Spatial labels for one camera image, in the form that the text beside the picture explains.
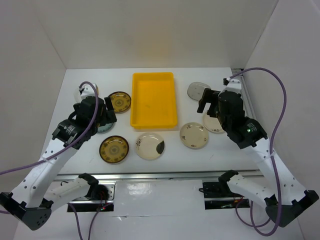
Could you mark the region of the blue floral plate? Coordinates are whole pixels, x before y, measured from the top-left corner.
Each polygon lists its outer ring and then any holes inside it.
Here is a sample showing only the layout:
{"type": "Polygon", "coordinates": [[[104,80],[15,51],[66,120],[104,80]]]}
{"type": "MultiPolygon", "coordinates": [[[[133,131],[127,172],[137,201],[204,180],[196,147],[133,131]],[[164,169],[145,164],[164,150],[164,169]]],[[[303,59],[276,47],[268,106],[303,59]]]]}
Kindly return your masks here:
{"type": "Polygon", "coordinates": [[[112,129],[112,127],[114,126],[114,123],[107,123],[106,125],[103,125],[103,126],[99,126],[97,128],[97,133],[98,134],[104,134],[106,132],[108,132],[109,130],[112,129]]]}

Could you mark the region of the cream plate with characters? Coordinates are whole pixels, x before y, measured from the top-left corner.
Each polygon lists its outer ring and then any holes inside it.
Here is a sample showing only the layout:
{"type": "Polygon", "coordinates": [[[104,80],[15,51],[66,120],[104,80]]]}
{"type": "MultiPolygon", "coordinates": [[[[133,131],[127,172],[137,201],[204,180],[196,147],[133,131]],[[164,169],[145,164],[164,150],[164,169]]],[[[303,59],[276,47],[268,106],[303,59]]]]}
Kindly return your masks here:
{"type": "Polygon", "coordinates": [[[201,149],[209,141],[209,132],[200,123],[188,122],[181,127],[179,137],[186,147],[201,149]]]}

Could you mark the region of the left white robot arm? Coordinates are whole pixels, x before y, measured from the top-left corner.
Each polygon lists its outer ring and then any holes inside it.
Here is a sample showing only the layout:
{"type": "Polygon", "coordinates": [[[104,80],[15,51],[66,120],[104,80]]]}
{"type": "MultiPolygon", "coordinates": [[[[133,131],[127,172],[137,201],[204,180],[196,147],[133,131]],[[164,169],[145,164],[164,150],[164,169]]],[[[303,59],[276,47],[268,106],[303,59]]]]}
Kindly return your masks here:
{"type": "Polygon", "coordinates": [[[74,104],[73,108],[74,112],[68,119],[57,125],[38,165],[11,192],[0,194],[1,206],[32,231],[41,228],[52,212],[75,199],[107,200],[109,196],[108,189],[88,173],[49,189],[60,170],[83,143],[94,136],[100,126],[117,121],[109,97],[88,96],[74,104]]]}

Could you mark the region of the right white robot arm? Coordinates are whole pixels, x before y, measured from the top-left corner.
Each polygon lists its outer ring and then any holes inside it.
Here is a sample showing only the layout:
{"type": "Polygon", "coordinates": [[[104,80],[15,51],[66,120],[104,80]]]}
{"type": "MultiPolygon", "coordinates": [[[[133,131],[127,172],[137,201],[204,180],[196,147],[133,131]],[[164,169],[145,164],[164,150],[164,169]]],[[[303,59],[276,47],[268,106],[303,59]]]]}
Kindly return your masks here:
{"type": "Polygon", "coordinates": [[[253,160],[269,183],[264,187],[229,170],[218,178],[220,194],[235,193],[255,202],[281,228],[319,200],[319,195],[300,184],[271,148],[271,140],[260,123],[245,115],[240,93],[206,88],[197,112],[202,113],[207,103],[210,107],[206,114],[219,121],[227,136],[253,160]]]}

